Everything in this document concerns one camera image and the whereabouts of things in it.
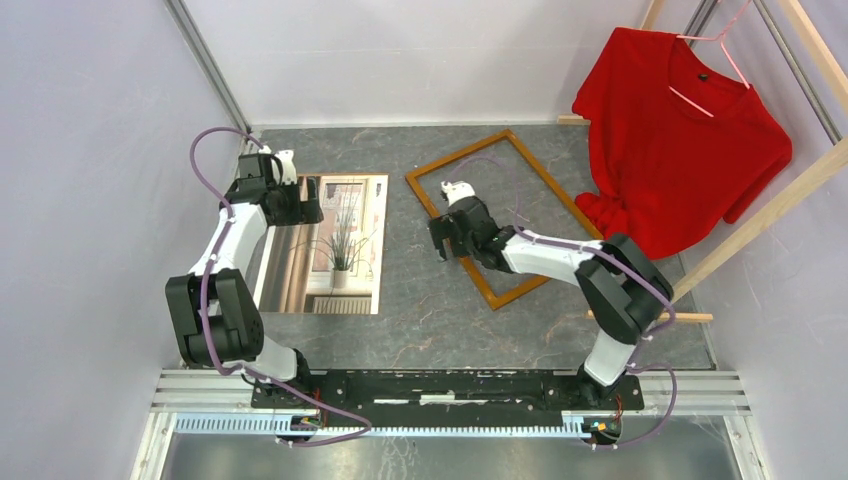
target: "gray floor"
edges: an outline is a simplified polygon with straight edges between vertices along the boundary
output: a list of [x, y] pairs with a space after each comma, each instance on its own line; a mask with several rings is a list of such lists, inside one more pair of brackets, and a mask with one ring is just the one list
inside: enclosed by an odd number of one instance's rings
[[[576, 368], [597, 326], [585, 318], [580, 290], [548, 282], [492, 311], [456, 261], [440, 263], [427, 231], [427, 214], [404, 174], [502, 130], [502, 126], [268, 130], [263, 142], [294, 149], [298, 173], [389, 174], [380, 313], [368, 316], [263, 314], [268, 335], [302, 351], [312, 368]], [[513, 126], [559, 184], [571, 194], [593, 190], [585, 127]], [[508, 145], [493, 148], [515, 165], [516, 175], [489, 162], [468, 165], [458, 178], [471, 183], [501, 224], [515, 211], [518, 179], [520, 222], [537, 233], [571, 239], [588, 235], [553, 193]], [[422, 184], [438, 200], [438, 183], [452, 167]], [[659, 262], [674, 283], [679, 259]], [[487, 272], [496, 293], [520, 282], [517, 275]], [[677, 304], [693, 311], [691, 299]], [[709, 368], [701, 328], [676, 325], [644, 349], [641, 363]]]

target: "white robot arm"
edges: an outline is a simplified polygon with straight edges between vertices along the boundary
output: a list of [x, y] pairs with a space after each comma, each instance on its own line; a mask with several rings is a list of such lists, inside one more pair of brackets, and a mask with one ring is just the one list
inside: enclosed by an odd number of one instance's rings
[[448, 202], [448, 213], [430, 221], [430, 233], [443, 259], [446, 253], [442, 242], [447, 239], [455, 256], [473, 256], [486, 268], [543, 275], [583, 290], [601, 330], [580, 374], [587, 377], [592, 390], [585, 392], [587, 396], [603, 398], [621, 378], [641, 334], [663, 307], [636, 282], [620, 283], [615, 278], [620, 272], [592, 252], [612, 254], [666, 298], [672, 296], [669, 283], [624, 235], [607, 242], [573, 241], [526, 229], [518, 232], [512, 226], [499, 228], [471, 185], [443, 183], [442, 196]]
[[[253, 303], [242, 272], [256, 244], [269, 226], [319, 223], [323, 213], [317, 198], [317, 180], [298, 183], [294, 152], [272, 154], [267, 147], [239, 157], [238, 178], [227, 191], [232, 214], [220, 206], [218, 226], [200, 260], [187, 275], [168, 280], [165, 294], [177, 343], [190, 367], [212, 366], [199, 317], [200, 279], [213, 251], [210, 272], [210, 304], [217, 301], [218, 314], [210, 316], [215, 350], [224, 366], [245, 362], [256, 370], [288, 381], [297, 377], [298, 354], [264, 334], [262, 319]], [[216, 248], [225, 225], [231, 224], [223, 243]]]

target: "red shirt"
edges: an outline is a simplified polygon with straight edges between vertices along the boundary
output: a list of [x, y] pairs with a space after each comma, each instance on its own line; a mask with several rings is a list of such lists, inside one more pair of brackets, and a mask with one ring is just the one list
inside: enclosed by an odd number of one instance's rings
[[754, 88], [705, 66], [674, 33], [616, 28], [573, 111], [591, 121], [600, 191], [577, 206], [605, 238], [625, 233], [652, 259], [735, 222], [792, 156]]

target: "empty picture frame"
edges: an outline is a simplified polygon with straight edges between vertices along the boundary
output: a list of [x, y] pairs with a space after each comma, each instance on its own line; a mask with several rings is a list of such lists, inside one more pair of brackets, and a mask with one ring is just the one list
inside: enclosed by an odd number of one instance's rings
[[[421, 183], [418, 181], [418, 178], [431, 173], [435, 170], [438, 170], [446, 165], [449, 165], [457, 160], [461, 160], [469, 155], [473, 155], [474, 153], [483, 150], [486, 147], [494, 145], [497, 142], [506, 140], [509, 142], [513, 148], [521, 155], [524, 161], [527, 162], [528, 165], [536, 172], [536, 174], [541, 177], [542, 181], [551, 189], [551, 191], [556, 195], [556, 197], [562, 202], [563, 206], [568, 210], [580, 225], [591, 235], [593, 238], [598, 240], [603, 239], [601, 232], [598, 231], [597, 228], [592, 224], [592, 222], [577, 208], [577, 205], [574, 203], [574, 200], [565, 193], [565, 190], [559, 186], [559, 184], [554, 180], [550, 173], [542, 167], [536, 157], [530, 153], [530, 150], [524, 145], [515, 134], [509, 130], [503, 130], [499, 133], [492, 135], [491, 137], [484, 138], [479, 142], [469, 145], [462, 150], [454, 152], [444, 158], [436, 160], [433, 163], [428, 165], [421, 166], [416, 168], [415, 170], [406, 174], [406, 182], [412, 188], [412, 191], [415, 193], [415, 196], [418, 197], [418, 200], [424, 206], [424, 209], [427, 210], [427, 213], [431, 218], [436, 218], [441, 215], [439, 209], [436, 208], [436, 205], [430, 200], [430, 197], [424, 191], [424, 188], [421, 187]], [[474, 264], [474, 260], [470, 257], [460, 258], [459, 262], [462, 264], [465, 271], [468, 272], [468, 275], [471, 277], [471, 281], [474, 282], [474, 285], [477, 287], [477, 290], [483, 295], [483, 298], [486, 299], [486, 303], [492, 308], [492, 310], [497, 310], [507, 303], [521, 297], [525, 293], [533, 290], [536, 287], [541, 286], [545, 282], [549, 280], [548, 277], [543, 276], [535, 276], [529, 280], [524, 281], [517, 287], [507, 291], [503, 295], [496, 295], [492, 290], [492, 287], [489, 286], [489, 283], [480, 273], [480, 270], [477, 269], [477, 266]]]

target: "clothes hanger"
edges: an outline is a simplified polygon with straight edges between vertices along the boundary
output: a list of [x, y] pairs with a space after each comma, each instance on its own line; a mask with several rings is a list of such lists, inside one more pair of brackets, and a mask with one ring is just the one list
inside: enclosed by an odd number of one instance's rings
[[[716, 35], [715, 37], [690, 37], [690, 36], [687, 36], [687, 35], [678, 35], [678, 36], [677, 36], [677, 38], [682, 38], [682, 39], [684, 39], [684, 40], [700, 40], [700, 41], [704, 41], [704, 42], [714, 42], [714, 41], [718, 40], [719, 45], [721, 45], [721, 50], [724, 52], [724, 56], [726, 56], [726, 57], [727, 57], [727, 60], [730, 62], [730, 66], [732, 66], [732, 67], [733, 67], [733, 70], [735, 70], [735, 71], [736, 71], [736, 74], [737, 74], [737, 75], [739, 75], [739, 78], [742, 80], [742, 84], [744, 84], [744, 85], [745, 85], [745, 88], [748, 88], [748, 89], [750, 89], [750, 88], [751, 88], [751, 84], [750, 84], [750, 83], [748, 83], [748, 80], [746, 80], [746, 79], [745, 79], [745, 75], [742, 75], [742, 71], [741, 71], [741, 70], [739, 70], [739, 67], [738, 67], [738, 66], [736, 66], [736, 62], [734, 62], [734, 61], [733, 61], [733, 57], [731, 57], [731, 56], [730, 56], [730, 52], [728, 52], [728, 51], [727, 51], [727, 47], [725, 47], [725, 46], [724, 46], [724, 39], [725, 39], [725, 37], [727, 37], [727, 32], [728, 32], [728, 31], [730, 31], [730, 27], [732, 27], [732, 26], [733, 26], [733, 24], [734, 24], [734, 23], [736, 23], [736, 21], [737, 21], [737, 20], [739, 20], [739, 17], [740, 17], [740, 16], [742, 16], [742, 13], [743, 13], [743, 12], [745, 12], [745, 9], [746, 9], [746, 8], [748, 8], [748, 5], [750, 5], [750, 4], [751, 4], [751, 1], [752, 1], [752, 0], [746, 0], [745, 5], [742, 5], [742, 8], [741, 8], [741, 9], [739, 9], [739, 11], [736, 13], [736, 16], [734, 16], [734, 17], [733, 17], [733, 19], [732, 19], [732, 20], [730, 20], [730, 23], [728, 23], [728, 24], [727, 24], [727, 26], [726, 26], [726, 27], [724, 27], [724, 29], [722, 29], [722, 31], [721, 31], [721, 32], [719, 32], [719, 34], [718, 34], [718, 35]], [[688, 103], [689, 105], [692, 105], [693, 107], [697, 108], [698, 110], [700, 110], [701, 112], [703, 112], [703, 113], [704, 113], [705, 115], [707, 115], [708, 117], [711, 117], [711, 118], [712, 118], [712, 117], [714, 117], [714, 116], [715, 116], [715, 115], [713, 115], [712, 113], [708, 112], [705, 108], [703, 108], [703, 107], [701, 107], [700, 105], [698, 105], [697, 103], [695, 103], [695, 102], [693, 102], [692, 100], [690, 100], [690, 99], [686, 98], [686, 96], [685, 96], [685, 95], [683, 95], [682, 93], [680, 93], [680, 92], [678, 92], [677, 90], [675, 90], [675, 89], [674, 89], [674, 87], [672, 87], [671, 85], [669, 85], [669, 86], [668, 86], [668, 88], [669, 88], [669, 90], [671, 90], [671, 91], [672, 91], [675, 95], [677, 95], [678, 97], [680, 97], [680, 98], [682, 98], [683, 100], [685, 100], [685, 101], [686, 101], [686, 103]]]

